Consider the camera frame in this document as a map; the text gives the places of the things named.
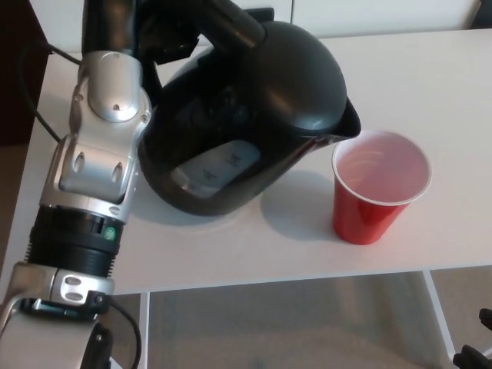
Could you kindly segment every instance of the table leg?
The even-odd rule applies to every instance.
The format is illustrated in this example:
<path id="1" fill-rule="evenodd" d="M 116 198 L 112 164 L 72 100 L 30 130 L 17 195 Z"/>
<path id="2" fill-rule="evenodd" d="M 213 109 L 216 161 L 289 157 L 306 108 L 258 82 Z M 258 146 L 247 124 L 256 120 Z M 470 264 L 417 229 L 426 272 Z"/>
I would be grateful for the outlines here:
<path id="1" fill-rule="evenodd" d="M 434 280 L 432 279 L 431 271 L 422 271 L 422 276 L 424 277 L 424 284 L 427 288 L 427 292 L 429 293 L 432 308 L 434 309 L 434 316 L 436 317 L 436 323 L 440 332 L 441 347 L 444 349 L 447 358 L 452 361 L 455 354 L 453 340 L 447 327 L 443 308 L 439 302 L 439 296 L 437 295 L 437 290 L 434 285 Z"/>
<path id="2" fill-rule="evenodd" d="M 141 359 L 138 369 L 148 368 L 148 326 L 150 319 L 150 306 L 150 292 L 140 294 L 140 317 L 138 319 L 138 325 L 141 333 Z"/>

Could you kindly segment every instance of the floor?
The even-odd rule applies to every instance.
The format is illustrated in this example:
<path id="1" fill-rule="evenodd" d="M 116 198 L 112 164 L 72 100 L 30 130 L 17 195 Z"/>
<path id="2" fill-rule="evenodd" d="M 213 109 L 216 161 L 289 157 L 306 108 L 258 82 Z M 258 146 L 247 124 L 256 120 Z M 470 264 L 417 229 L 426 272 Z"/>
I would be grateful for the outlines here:
<path id="1" fill-rule="evenodd" d="M 3 256 L 26 147 L 0 148 L 0 256 Z M 490 267 L 434 271 L 456 349 L 485 351 L 492 332 Z M 149 368 L 434 368 L 432 318 L 416 288 L 419 274 L 387 274 L 156 293 L 151 296 Z M 119 301 L 138 318 L 139 296 Z M 114 357 L 128 367 L 135 349 L 128 324 L 104 317 Z"/>

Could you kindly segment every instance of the black robot arm segment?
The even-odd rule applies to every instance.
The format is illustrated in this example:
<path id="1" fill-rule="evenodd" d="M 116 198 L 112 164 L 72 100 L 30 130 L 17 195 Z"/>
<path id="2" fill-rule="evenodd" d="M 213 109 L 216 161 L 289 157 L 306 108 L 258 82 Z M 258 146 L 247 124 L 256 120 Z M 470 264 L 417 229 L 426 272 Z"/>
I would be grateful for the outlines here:
<path id="1" fill-rule="evenodd" d="M 110 51 L 137 56 L 136 0 L 85 0 L 82 54 Z"/>
<path id="2" fill-rule="evenodd" d="M 255 48 L 266 37 L 261 24 L 230 0 L 147 0 L 143 6 L 193 25 L 222 52 Z"/>

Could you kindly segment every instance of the white table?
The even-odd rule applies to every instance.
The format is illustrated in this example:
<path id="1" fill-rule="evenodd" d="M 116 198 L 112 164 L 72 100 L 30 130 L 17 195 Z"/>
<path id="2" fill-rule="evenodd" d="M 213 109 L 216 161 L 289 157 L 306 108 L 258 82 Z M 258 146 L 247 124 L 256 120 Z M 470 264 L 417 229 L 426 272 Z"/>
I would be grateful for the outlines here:
<path id="1" fill-rule="evenodd" d="M 449 354 L 450 337 L 428 270 L 492 264 L 492 30 L 326 39 L 363 128 L 415 140 L 433 167 L 429 191 L 378 243 L 339 241 L 331 230 L 331 148 L 308 155 L 265 194 L 225 218 L 183 214 L 144 180 L 125 227 L 117 294 L 424 271 Z M 161 67 L 162 81 L 183 61 Z M 39 111 L 63 135 L 77 68 L 50 56 Z M 35 124 L 0 294 L 24 256 L 55 143 Z"/>

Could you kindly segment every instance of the red cup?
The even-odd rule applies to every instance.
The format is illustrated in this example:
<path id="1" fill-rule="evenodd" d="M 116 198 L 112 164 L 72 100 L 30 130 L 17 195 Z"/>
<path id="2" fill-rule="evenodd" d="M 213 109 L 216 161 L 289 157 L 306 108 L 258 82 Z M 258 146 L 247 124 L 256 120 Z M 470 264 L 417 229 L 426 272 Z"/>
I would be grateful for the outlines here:
<path id="1" fill-rule="evenodd" d="M 431 182 L 425 153 L 408 138 L 362 131 L 334 150 L 333 226 L 352 244 L 372 244 Z"/>

